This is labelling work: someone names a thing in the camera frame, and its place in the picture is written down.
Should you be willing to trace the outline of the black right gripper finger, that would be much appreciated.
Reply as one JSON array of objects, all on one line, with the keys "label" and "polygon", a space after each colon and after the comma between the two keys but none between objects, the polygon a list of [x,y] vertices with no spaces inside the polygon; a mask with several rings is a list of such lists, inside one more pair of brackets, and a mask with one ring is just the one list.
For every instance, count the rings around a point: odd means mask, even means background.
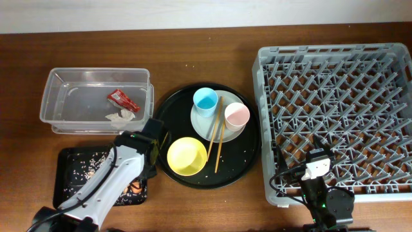
[{"label": "black right gripper finger", "polygon": [[323,144],[322,140],[317,136],[314,136],[314,146],[315,146],[316,152],[323,151],[327,155],[332,154],[330,147],[327,144]]},{"label": "black right gripper finger", "polygon": [[285,161],[281,147],[279,145],[276,146],[276,155],[277,155],[277,172],[282,173],[287,170],[287,163]]}]

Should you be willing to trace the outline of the white tissue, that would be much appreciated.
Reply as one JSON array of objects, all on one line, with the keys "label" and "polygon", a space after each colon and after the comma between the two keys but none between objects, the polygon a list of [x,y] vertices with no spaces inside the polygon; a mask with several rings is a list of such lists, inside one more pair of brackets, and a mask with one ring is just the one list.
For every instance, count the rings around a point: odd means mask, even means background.
[{"label": "white tissue", "polygon": [[117,129],[124,128],[135,118],[135,114],[127,109],[122,109],[120,113],[112,113],[105,116],[111,121],[111,126]]}]

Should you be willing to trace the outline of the yellow bowl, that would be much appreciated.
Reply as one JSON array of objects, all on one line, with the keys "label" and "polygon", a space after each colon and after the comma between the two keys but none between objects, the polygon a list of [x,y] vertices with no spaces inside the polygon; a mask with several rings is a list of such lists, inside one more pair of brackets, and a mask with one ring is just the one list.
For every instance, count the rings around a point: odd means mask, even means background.
[{"label": "yellow bowl", "polygon": [[207,150],[202,142],[192,137],[174,141],[167,151],[167,163],[178,175],[192,176],[199,173],[207,162]]}]

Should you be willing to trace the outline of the red snack wrapper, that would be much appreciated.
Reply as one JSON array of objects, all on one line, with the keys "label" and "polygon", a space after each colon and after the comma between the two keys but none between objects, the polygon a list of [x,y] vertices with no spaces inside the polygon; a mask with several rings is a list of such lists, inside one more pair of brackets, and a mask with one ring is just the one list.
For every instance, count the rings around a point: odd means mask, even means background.
[{"label": "red snack wrapper", "polygon": [[120,109],[139,112],[140,107],[135,104],[122,90],[116,89],[107,96],[107,100]]}]

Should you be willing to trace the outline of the blue cup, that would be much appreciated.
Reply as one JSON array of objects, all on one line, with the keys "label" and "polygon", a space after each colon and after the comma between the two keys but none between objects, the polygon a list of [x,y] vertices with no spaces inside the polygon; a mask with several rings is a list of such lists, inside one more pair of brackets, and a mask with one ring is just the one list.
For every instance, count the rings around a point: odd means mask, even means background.
[{"label": "blue cup", "polygon": [[210,117],[215,112],[218,103],[218,95],[211,88],[200,88],[193,95],[196,111],[202,117]]}]

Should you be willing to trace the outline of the wooden chopstick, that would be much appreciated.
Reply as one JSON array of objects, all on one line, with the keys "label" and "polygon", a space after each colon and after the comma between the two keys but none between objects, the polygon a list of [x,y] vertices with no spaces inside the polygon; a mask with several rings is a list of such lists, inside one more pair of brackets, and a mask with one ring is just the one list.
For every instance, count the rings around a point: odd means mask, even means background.
[{"label": "wooden chopstick", "polygon": [[218,127],[218,124],[219,124],[219,121],[220,121],[220,114],[221,114],[222,107],[223,107],[223,97],[221,96],[220,97],[220,104],[219,104],[219,107],[218,107],[218,112],[216,114],[216,119],[215,119],[214,126],[213,126],[212,137],[211,137],[208,152],[207,152],[207,162],[209,161],[209,157],[210,157],[211,150],[212,150],[212,145],[214,143],[214,138],[215,138],[216,133],[217,133],[217,127]]},{"label": "wooden chopstick", "polygon": [[222,125],[222,129],[221,129],[221,134],[220,134],[220,141],[218,144],[218,153],[216,156],[216,165],[215,165],[215,169],[214,172],[217,173],[218,172],[218,166],[219,166],[219,162],[220,162],[220,155],[221,155],[221,148],[222,148],[222,144],[223,144],[223,138],[224,138],[224,134],[225,134],[225,120],[223,120],[223,125]]}]

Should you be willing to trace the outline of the orange carrot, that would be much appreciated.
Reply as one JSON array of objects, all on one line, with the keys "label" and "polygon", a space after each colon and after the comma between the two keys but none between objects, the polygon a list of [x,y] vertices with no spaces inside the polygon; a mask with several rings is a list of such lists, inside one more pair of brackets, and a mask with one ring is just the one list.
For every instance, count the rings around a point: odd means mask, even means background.
[{"label": "orange carrot", "polygon": [[143,191],[143,187],[140,182],[132,182],[129,185],[129,188],[133,194],[140,194]]}]

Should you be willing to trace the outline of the pink cup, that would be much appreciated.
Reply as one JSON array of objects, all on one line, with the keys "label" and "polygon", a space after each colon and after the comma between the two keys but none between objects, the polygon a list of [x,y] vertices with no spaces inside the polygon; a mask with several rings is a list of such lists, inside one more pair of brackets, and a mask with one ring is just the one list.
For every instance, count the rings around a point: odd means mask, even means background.
[{"label": "pink cup", "polygon": [[239,131],[250,119],[250,112],[243,103],[233,102],[225,108],[224,117],[230,131]]}]

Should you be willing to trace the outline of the pasta and rice scraps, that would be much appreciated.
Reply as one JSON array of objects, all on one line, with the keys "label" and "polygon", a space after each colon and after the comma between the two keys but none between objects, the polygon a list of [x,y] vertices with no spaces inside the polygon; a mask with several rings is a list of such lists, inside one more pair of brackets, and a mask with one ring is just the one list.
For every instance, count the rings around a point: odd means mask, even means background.
[{"label": "pasta and rice scraps", "polygon": [[[76,194],[94,176],[107,156],[107,151],[69,154],[67,163],[62,168],[61,190],[56,192],[61,199],[55,204],[55,207]],[[143,191],[140,194],[133,194],[128,185],[120,194],[114,206],[140,205],[145,202],[147,199],[147,181],[135,179],[132,182],[140,182],[144,188]]]}]

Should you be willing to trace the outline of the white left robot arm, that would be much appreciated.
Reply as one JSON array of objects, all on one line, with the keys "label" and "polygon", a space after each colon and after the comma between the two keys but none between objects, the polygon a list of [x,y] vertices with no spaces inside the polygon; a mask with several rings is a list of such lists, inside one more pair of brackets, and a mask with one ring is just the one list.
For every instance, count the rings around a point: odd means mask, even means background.
[{"label": "white left robot arm", "polygon": [[155,163],[167,137],[157,119],[149,119],[142,131],[123,131],[94,176],[57,209],[41,208],[28,231],[98,231],[130,183],[156,175]]}]

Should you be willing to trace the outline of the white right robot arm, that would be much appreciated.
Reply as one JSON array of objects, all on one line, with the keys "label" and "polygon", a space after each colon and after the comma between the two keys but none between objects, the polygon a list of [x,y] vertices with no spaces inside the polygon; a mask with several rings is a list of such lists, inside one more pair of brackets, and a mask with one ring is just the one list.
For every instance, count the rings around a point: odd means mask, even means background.
[{"label": "white right robot arm", "polygon": [[[323,177],[332,169],[335,155],[331,148],[315,137],[314,149],[306,153],[306,160],[296,167],[289,168],[280,146],[275,153],[279,162],[277,173],[270,178],[269,185],[277,193],[303,204],[313,219],[313,224],[305,224],[304,231],[348,231],[353,222],[352,212],[355,195],[339,187],[328,187]],[[298,184],[301,199],[283,193],[274,186],[276,179],[285,179],[288,184]]]}]

